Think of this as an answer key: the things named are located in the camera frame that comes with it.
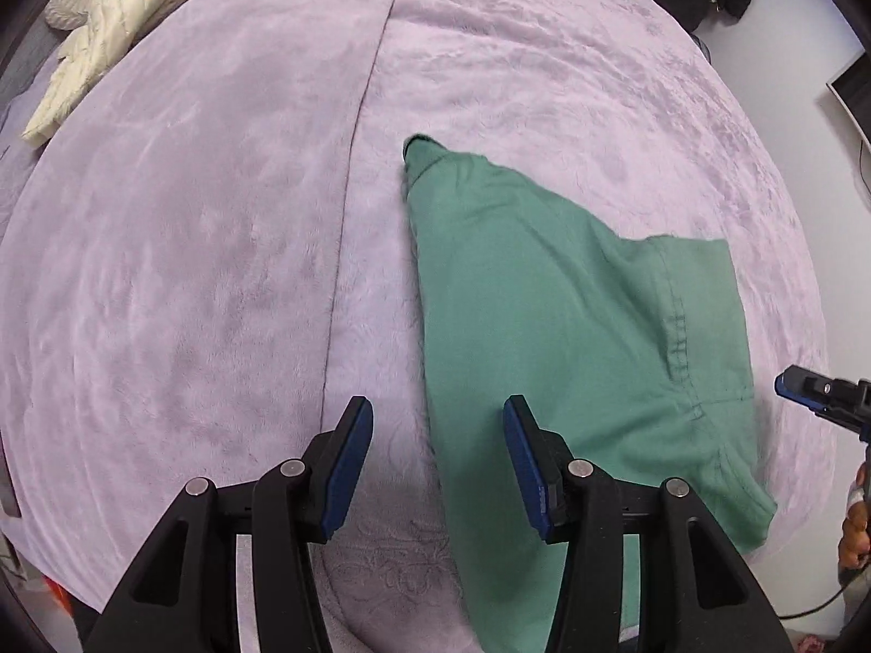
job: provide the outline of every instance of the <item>black bracket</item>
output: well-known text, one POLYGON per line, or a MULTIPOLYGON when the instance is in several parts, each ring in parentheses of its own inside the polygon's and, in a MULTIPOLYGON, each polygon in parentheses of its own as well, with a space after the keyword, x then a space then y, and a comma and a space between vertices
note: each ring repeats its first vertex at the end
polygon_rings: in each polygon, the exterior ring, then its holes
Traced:
POLYGON ((844 427, 868 443, 871 440, 871 383, 851 383, 789 366, 774 380, 774 392, 797 402, 819 417, 844 427))
POLYGON ((352 398, 332 432, 258 482, 187 482, 141 547, 86 653, 240 653, 236 536, 251 534, 263 653, 330 653, 308 543, 345 520, 372 439, 372 405, 352 398))
POLYGON ((789 639, 743 558, 682 479, 612 479, 505 403, 505 440, 530 524, 569 543, 546 653, 616 653, 623 536, 640 536, 639 653, 788 653, 789 639))

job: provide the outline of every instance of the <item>green shirt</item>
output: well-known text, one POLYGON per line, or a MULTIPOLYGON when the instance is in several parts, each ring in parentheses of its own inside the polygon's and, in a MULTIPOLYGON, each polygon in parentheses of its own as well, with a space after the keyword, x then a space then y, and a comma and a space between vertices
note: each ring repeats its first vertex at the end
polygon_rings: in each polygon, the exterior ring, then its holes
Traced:
MULTIPOLYGON (((430 435, 451 551, 487 653, 541 653, 565 546, 530 527, 502 435, 525 396, 543 429, 614 478, 681 476, 738 549, 776 505, 755 479, 744 313, 725 241, 617 237, 482 156, 406 142, 430 435)), ((637 624, 626 538, 623 624, 637 624)))

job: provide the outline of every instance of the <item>fuzzy purple bedspread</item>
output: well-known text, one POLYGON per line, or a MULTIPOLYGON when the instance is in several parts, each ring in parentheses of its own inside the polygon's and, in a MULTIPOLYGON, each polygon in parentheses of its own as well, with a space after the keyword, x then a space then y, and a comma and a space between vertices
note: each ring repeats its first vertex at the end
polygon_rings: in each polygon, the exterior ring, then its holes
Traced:
POLYGON ((415 132, 620 235, 725 237, 771 547, 817 508, 831 433, 771 390, 790 363, 825 367, 800 224, 652 1, 191 0, 73 112, 0 243, 0 435, 23 511, 0 524, 43 572, 102 607, 189 478, 255 479, 367 395, 357 495, 315 550, 334 648, 476 650, 428 447, 402 201, 415 132))

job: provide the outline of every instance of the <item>gray bedsheet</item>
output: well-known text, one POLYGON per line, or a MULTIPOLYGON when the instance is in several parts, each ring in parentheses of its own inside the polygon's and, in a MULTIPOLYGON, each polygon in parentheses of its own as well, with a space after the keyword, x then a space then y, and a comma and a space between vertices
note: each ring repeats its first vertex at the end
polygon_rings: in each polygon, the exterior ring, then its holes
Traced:
POLYGON ((12 211, 19 202, 42 150, 34 150, 21 139, 21 133, 49 87, 49 78, 58 67, 51 57, 36 73, 32 86, 9 102, 0 118, 0 243, 12 211))
POLYGON ((650 0, 395 0, 388 19, 390 2, 191 0, 23 190, 0 244, 0 433, 23 519, 2 526, 92 606, 188 478, 256 478, 362 394, 376 436, 315 556, 334 647, 476 650, 428 449, 402 202, 417 131, 626 237, 727 238, 771 547, 827 495, 829 428, 770 389, 791 362, 825 366, 807 246, 694 43, 650 0))

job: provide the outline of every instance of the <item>cable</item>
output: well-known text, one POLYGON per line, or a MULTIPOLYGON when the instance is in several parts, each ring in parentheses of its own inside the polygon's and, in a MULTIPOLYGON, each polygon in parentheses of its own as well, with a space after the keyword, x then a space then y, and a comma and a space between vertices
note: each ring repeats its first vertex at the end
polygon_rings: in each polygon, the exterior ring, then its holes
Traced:
POLYGON ((811 614, 816 614, 817 611, 823 611, 824 608, 826 608, 826 606, 829 606, 829 604, 831 604, 835 599, 837 599, 839 596, 841 596, 847 590, 847 587, 849 587, 853 582, 855 582, 856 578, 859 575, 861 575, 862 572, 864 572, 866 569, 868 569, 868 565, 870 565, 870 564, 871 564, 871 560, 869 560, 864 565, 862 565, 862 569, 857 571, 855 576, 852 579, 850 579, 849 582, 847 582, 843 587, 838 589, 837 593, 834 596, 832 596, 830 599, 826 599, 826 602, 823 602, 822 604, 820 604, 820 606, 815 606, 813 608, 809 608, 807 611, 800 611, 798 614, 789 614, 789 615, 786 615, 785 617, 782 617, 780 614, 778 614, 777 615, 778 619, 780 619, 781 621, 791 621, 793 619, 803 619, 804 617, 809 617, 809 615, 811 615, 811 614))
POLYGON ((862 182, 865 183, 865 188, 868 189, 868 193, 871 194, 871 186, 868 186, 868 179, 865 178, 864 173, 862 173, 862 152, 865 151, 865 143, 863 141, 859 142, 859 176, 862 178, 862 182))
POLYGON ((711 63, 711 50, 709 50, 707 44, 695 34, 690 34, 690 38, 692 38, 692 40, 695 41, 696 46, 702 50, 702 55, 707 59, 707 62, 711 63))

